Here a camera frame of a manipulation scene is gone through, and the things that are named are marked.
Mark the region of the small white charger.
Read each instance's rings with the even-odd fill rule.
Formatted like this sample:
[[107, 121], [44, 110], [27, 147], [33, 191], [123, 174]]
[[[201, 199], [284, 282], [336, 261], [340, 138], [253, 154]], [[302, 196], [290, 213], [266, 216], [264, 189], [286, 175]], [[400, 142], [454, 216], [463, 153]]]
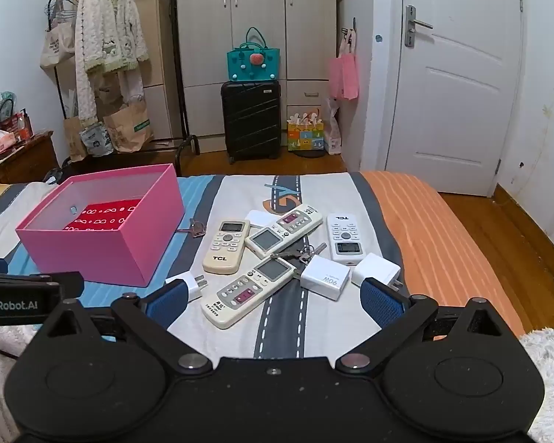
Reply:
[[390, 285], [398, 279], [400, 270], [397, 264], [369, 253], [352, 270], [351, 282], [360, 287], [365, 279], [373, 278], [382, 284]]
[[194, 276], [190, 271], [170, 276], [165, 280], [166, 284], [174, 282], [183, 282], [186, 285], [189, 294], [189, 302], [201, 298], [202, 290], [208, 285], [204, 275]]

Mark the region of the pink cardboard box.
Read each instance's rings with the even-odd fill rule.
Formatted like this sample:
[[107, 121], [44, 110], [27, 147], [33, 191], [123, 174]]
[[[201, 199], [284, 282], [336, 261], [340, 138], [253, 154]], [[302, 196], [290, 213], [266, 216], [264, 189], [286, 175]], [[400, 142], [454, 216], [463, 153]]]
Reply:
[[16, 233], [42, 273], [144, 288], [184, 214], [174, 166], [147, 165], [68, 178]]

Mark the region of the white 90W charger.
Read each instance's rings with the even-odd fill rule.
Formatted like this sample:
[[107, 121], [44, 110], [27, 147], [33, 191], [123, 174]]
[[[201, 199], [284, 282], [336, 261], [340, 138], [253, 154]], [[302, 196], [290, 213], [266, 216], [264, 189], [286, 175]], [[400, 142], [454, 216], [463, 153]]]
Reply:
[[300, 276], [302, 288], [337, 301], [351, 274], [351, 268], [335, 261], [313, 256]]

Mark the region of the white Qunda remote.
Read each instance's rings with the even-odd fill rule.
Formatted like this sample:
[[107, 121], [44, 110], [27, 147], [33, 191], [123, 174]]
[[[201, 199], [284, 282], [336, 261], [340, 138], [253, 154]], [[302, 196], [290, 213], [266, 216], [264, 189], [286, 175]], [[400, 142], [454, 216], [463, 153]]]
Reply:
[[269, 299], [294, 276], [296, 267], [270, 256], [215, 293], [203, 298], [203, 315], [215, 327], [225, 330]]
[[279, 253], [304, 238], [323, 223], [314, 207], [301, 204], [282, 215], [275, 223], [245, 239], [245, 246], [260, 259]]

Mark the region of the cream TCL remote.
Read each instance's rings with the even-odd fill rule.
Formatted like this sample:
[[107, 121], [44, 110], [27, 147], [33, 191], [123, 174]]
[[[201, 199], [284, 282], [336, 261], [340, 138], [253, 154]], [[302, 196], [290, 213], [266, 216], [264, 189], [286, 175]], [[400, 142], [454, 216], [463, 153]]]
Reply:
[[244, 254], [249, 231], [248, 220], [223, 220], [203, 260], [204, 271], [215, 275], [235, 274]]

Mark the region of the white TCL remote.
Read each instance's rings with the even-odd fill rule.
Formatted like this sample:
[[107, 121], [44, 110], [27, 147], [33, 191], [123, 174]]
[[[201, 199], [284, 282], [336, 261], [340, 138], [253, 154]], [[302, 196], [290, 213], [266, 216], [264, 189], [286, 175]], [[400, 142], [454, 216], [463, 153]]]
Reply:
[[330, 213], [327, 230], [333, 261], [345, 266], [356, 266], [364, 259], [366, 253], [354, 215]]

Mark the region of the silver key bunch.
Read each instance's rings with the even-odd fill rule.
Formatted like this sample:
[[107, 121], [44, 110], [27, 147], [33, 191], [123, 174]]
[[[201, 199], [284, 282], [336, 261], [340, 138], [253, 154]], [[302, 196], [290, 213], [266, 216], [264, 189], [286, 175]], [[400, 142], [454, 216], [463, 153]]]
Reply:
[[323, 250], [327, 248], [325, 242], [314, 247], [311, 244], [304, 245], [300, 248], [288, 248], [284, 251], [273, 253], [270, 258], [272, 260], [280, 259], [286, 261], [294, 267], [294, 278], [300, 280], [301, 275], [312, 258], [319, 255]]

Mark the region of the striped bed sheet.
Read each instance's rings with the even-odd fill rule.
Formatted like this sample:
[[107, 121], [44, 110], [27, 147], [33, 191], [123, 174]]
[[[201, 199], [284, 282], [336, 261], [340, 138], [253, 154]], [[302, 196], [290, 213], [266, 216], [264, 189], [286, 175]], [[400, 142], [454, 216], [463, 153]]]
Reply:
[[[302, 176], [202, 176], [175, 178], [183, 192], [184, 215], [206, 223], [208, 233], [192, 238], [175, 233], [160, 257], [149, 285], [111, 285], [86, 279], [80, 300], [85, 307], [109, 306], [123, 293], [140, 297], [161, 288], [167, 277], [203, 270], [203, 258], [222, 219], [244, 218], [250, 210], [285, 214], [299, 203], [309, 204], [324, 222], [304, 237], [314, 247], [327, 243], [327, 216], [356, 217], [368, 253], [399, 265], [399, 279], [410, 294], [426, 294], [440, 306], [464, 306], [470, 298], [488, 299], [517, 336], [524, 328], [490, 263], [443, 198], [414, 176], [389, 172], [333, 173]], [[0, 196], [0, 258], [10, 261], [14, 275], [38, 272], [21, 244], [16, 227], [56, 185], [42, 182], [11, 185]], [[327, 356], [331, 362], [379, 331], [361, 309], [359, 288], [347, 283], [335, 302], [302, 290], [292, 280], [227, 330], [206, 320], [195, 303], [171, 325], [173, 334], [218, 358], [293, 358]]]

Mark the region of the white plastic bag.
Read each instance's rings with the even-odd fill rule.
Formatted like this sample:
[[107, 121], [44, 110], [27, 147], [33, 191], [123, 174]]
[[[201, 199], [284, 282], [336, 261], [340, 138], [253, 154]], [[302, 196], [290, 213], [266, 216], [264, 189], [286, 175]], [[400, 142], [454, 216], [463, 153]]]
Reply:
[[340, 155], [342, 152], [342, 136], [337, 121], [339, 104], [333, 98], [326, 100], [324, 113], [324, 146], [329, 155]]

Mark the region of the black clothes rack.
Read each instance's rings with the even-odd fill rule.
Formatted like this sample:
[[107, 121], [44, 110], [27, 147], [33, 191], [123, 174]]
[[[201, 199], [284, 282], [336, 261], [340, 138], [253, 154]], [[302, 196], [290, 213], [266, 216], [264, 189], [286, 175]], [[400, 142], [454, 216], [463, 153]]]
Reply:
[[[182, 163], [200, 154], [199, 138], [189, 127], [179, 50], [177, 0], [136, 0], [150, 60], [142, 70], [144, 90], [155, 138], [138, 153], [87, 159], [87, 169], [112, 169], [139, 163], [173, 163], [183, 174]], [[48, 26], [56, 19], [56, 0], [48, 0]]]

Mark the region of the colourful gift bag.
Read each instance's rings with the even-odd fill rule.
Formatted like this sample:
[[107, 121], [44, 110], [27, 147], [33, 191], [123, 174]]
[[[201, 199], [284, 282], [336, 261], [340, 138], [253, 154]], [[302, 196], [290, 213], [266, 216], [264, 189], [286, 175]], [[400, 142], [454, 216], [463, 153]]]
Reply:
[[290, 152], [324, 149], [324, 122], [318, 108], [287, 119], [287, 147]]

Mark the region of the white door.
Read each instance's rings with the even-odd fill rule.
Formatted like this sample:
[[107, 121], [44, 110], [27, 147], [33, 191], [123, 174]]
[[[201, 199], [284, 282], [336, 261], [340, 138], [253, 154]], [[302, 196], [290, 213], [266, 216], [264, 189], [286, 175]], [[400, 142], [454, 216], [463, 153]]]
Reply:
[[[485, 196], [519, 84], [520, 0], [402, 0], [403, 30], [386, 168], [445, 193]], [[405, 7], [417, 26], [404, 46]]]

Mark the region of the black suitcase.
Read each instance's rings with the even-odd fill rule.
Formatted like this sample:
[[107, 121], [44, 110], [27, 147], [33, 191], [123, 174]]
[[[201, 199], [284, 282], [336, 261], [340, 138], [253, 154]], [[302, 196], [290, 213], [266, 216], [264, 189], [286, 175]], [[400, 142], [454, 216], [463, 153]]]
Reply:
[[279, 82], [226, 82], [221, 100], [230, 162], [276, 158], [282, 127]]

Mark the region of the white knit cardigan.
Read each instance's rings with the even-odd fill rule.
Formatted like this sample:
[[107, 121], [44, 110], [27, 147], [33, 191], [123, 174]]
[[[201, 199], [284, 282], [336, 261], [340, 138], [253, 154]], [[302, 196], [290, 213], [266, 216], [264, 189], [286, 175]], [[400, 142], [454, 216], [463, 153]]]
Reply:
[[140, 65], [150, 59], [135, 0], [79, 0], [75, 27], [78, 116], [97, 116], [93, 80], [119, 77], [126, 103], [145, 98]]

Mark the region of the beige wardrobe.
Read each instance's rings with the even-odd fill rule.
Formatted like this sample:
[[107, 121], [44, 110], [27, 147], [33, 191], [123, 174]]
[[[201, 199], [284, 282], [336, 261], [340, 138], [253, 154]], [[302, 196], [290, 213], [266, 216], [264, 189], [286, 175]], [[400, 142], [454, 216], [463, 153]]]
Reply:
[[179, 50], [190, 130], [205, 152], [224, 149], [221, 87], [226, 54], [258, 28], [280, 49], [281, 115], [326, 111], [336, 53], [336, 0], [177, 0]]

